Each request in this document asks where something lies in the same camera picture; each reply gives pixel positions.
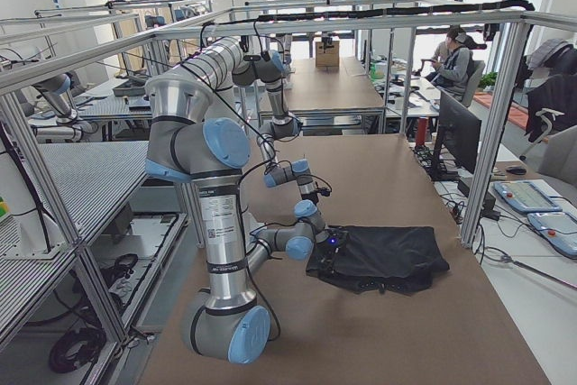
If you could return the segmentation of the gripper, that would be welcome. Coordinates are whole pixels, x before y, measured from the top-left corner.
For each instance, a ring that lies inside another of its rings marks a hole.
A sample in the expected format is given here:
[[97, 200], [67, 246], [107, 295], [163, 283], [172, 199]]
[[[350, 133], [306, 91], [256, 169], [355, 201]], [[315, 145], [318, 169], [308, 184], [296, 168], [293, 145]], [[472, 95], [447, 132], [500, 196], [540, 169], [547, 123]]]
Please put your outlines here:
[[319, 202], [318, 194], [315, 191], [311, 193], [302, 194], [301, 199], [310, 200], [315, 205]]
[[316, 248], [320, 252], [334, 252], [338, 248], [338, 233], [334, 230], [324, 230], [316, 239]]

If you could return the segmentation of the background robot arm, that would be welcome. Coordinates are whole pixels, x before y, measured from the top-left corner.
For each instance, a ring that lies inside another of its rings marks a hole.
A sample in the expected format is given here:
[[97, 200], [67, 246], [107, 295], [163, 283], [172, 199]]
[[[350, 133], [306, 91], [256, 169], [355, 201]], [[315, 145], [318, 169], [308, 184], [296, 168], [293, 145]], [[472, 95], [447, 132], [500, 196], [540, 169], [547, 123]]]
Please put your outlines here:
[[37, 139], [80, 142], [98, 131], [98, 124], [80, 118], [75, 103], [68, 97], [71, 79], [61, 73], [32, 85], [50, 105], [56, 117], [56, 125], [32, 125]]

